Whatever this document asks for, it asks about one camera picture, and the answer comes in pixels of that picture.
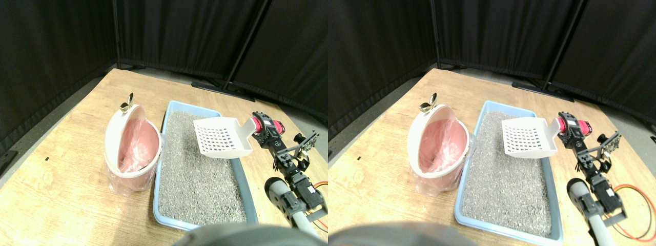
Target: pink trash bin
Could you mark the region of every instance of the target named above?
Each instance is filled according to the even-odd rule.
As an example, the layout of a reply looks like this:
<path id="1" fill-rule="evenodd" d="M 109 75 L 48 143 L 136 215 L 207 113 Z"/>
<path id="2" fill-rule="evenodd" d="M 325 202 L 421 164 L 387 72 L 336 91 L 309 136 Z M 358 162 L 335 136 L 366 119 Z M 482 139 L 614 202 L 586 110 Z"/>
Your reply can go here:
<path id="1" fill-rule="evenodd" d="M 105 163 L 110 189 L 122 195 L 152 186 L 161 154 L 159 130 L 144 108 L 129 105 L 114 113 L 105 132 Z"/>
<path id="2" fill-rule="evenodd" d="M 470 136 L 453 109 L 440 104 L 418 114 L 407 143 L 411 176 L 418 191 L 438 195 L 458 187 Z"/>

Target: robotic arm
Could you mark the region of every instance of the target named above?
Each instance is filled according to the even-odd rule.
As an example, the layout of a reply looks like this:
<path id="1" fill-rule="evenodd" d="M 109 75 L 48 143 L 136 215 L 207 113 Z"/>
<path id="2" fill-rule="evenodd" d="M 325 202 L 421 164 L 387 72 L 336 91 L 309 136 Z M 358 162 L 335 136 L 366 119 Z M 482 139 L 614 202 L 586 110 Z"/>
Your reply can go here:
<path id="1" fill-rule="evenodd" d="M 567 183 L 567 193 L 574 206 L 585 216 L 590 235 L 597 245 L 614 245 L 610 233 L 606 229 L 626 219 L 626 212 L 622 199 L 613 191 L 610 183 L 602 173 L 608 173 L 611 168 L 610 153 L 619 147 L 622 135 L 613 134 L 607 138 L 604 134 L 599 136 L 599 146 L 588 149 L 583 140 L 592 133 L 592 127 L 587 121 L 579 121 L 569 113 L 559 113 L 558 119 L 561 125 L 558 138 L 563 142 L 565 148 L 573 150 L 577 157 L 577 171 L 582 171 L 585 179 L 590 184 L 590 189 L 580 178 L 573 178 Z M 594 162 L 600 163 L 599 169 Z M 590 195 L 590 190 L 597 197 L 595 201 Z M 621 212 L 615 216 L 602 220 L 601 215 L 612 213 L 616 209 Z"/>
<path id="2" fill-rule="evenodd" d="M 287 148 L 281 137 L 285 127 L 280 121 L 274 121 L 260 112 L 253 112 L 253 120 L 256 126 L 253 137 L 260 147 L 269 150 L 274 158 L 274 170 L 285 177 L 285 180 L 272 177 L 266 181 L 264 191 L 267 197 L 285 215 L 291 226 L 318 236 L 310 223 L 327 215 L 328 207 L 323 194 L 314 188 L 310 178 L 303 172 L 310 165 L 308 151 L 314 147 L 319 134 L 313 132 L 305 138 L 299 133 L 294 137 L 298 145 Z M 306 216 L 305 212 L 310 209 L 315 211 Z"/>

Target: white litter scoop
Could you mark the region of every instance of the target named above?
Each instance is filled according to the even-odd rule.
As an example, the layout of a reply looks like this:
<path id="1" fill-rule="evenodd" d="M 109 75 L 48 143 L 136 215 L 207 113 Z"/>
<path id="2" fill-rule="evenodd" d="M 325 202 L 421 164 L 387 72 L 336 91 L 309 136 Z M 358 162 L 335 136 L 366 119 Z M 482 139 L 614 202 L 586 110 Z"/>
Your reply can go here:
<path id="1" fill-rule="evenodd" d="M 233 159 L 253 152 L 248 138 L 255 132 L 253 118 L 239 126 L 236 118 L 212 117 L 194 121 L 201 154 L 211 158 Z"/>
<path id="2" fill-rule="evenodd" d="M 538 159 L 554 155 L 558 149 L 554 138 L 561 131 L 558 119 L 551 125 L 544 118 L 521 117 L 501 121 L 503 146 L 507 155 Z"/>

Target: table surface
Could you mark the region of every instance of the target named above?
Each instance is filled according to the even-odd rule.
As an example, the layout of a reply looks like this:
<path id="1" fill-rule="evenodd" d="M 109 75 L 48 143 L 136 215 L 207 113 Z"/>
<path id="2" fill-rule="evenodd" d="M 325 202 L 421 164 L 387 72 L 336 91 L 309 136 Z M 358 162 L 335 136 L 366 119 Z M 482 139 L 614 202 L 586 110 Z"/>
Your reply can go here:
<path id="1" fill-rule="evenodd" d="M 129 197 L 109 189 L 103 138 L 110 117 L 134 93 L 134 103 L 161 127 L 171 100 L 210 108 L 244 122 L 253 111 L 283 122 L 284 142 L 293 143 L 299 129 L 275 104 L 250 102 L 125 70 L 112 70 L 53 129 L 0 190 L 0 241 L 11 245 L 170 245 L 184 235 L 157 223 L 153 189 Z M 241 158 L 260 223 L 289 226 L 264 195 L 264 182 L 281 174 L 272 168 L 268 150 L 255 149 Z M 316 183 L 328 179 L 328 165 L 310 151 L 306 171 Z M 327 239 L 325 232 L 315 228 Z"/>
<path id="2" fill-rule="evenodd" d="M 437 197 L 422 195 L 415 189 L 409 174 L 407 133 L 419 113 L 419 104 L 427 102 L 436 92 L 438 103 L 448 104 L 472 133 L 483 103 L 492 100 L 534 111 L 538 117 L 553 119 L 558 112 L 569 112 L 578 119 L 587 120 L 594 132 L 585 142 L 588 147 L 598 146 L 597 137 L 611 135 L 617 128 L 594 104 L 568 102 L 550 96 L 515 89 L 465 75 L 433 69 L 408 93 L 382 114 L 369 129 L 341 156 L 330 169 L 331 230 L 399 220 L 429 221 L 455 227 L 461 234 L 481 245 L 523 245 L 526 242 L 510 237 L 458 224 L 453 215 L 457 189 Z M 583 178 L 575 170 L 576 159 L 571 150 L 562 144 L 559 152 L 550 157 L 561 220 L 564 245 L 593 245 L 588 226 L 576 210 L 566 192 L 567 182 Z M 656 180 L 625 139 L 613 152 L 613 166 L 606 175 L 614 186 L 633 184 L 656 199 Z M 628 219 L 620 222 L 628 232 L 639 236 L 648 225 L 648 209 L 644 199 L 633 191 L 619 192 L 627 210 Z M 639 244 L 620 236 L 609 228 L 618 245 Z"/>

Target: lid handle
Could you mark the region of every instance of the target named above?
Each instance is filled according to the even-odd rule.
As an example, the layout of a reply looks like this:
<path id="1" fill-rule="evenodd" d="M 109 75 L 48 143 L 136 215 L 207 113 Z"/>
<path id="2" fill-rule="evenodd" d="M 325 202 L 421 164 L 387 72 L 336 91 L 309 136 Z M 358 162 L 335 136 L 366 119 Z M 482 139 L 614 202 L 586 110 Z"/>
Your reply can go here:
<path id="1" fill-rule="evenodd" d="M 132 107 L 132 97 L 134 93 L 130 93 L 130 96 L 127 97 L 127 102 L 121 104 L 121 112 L 127 113 L 128 110 Z"/>
<path id="2" fill-rule="evenodd" d="M 433 95 L 430 96 L 429 102 L 425 102 L 425 103 L 422 103 L 421 105 L 419 105 L 419 110 L 421 110 L 422 113 L 426 113 L 426 112 L 429 112 L 430 110 L 432 110 L 433 108 L 435 108 L 435 106 L 438 104 L 438 101 L 436 100 L 437 97 L 438 97 L 438 94 L 433 93 Z"/>

